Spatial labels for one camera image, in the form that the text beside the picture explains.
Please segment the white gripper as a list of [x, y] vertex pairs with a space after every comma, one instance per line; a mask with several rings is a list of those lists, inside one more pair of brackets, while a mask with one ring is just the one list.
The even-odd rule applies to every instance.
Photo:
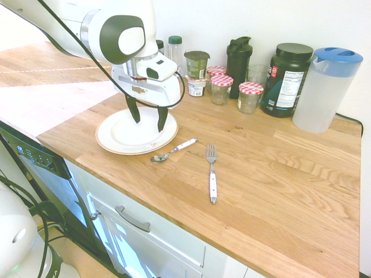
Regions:
[[178, 78], [173, 75], [164, 81], [152, 79], [136, 81], [124, 72], [123, 65], [112, 65], [111, 76], [127, 93], [125, 94], [126, 103], [136, 123], [140, 122], [140, 113], [135, 98], [161, 106], [157, 107], [157, 128], [158, 132], [161, 132], [168, 116], [168, 109], [164, 106], [176, 103], [181, 97]]

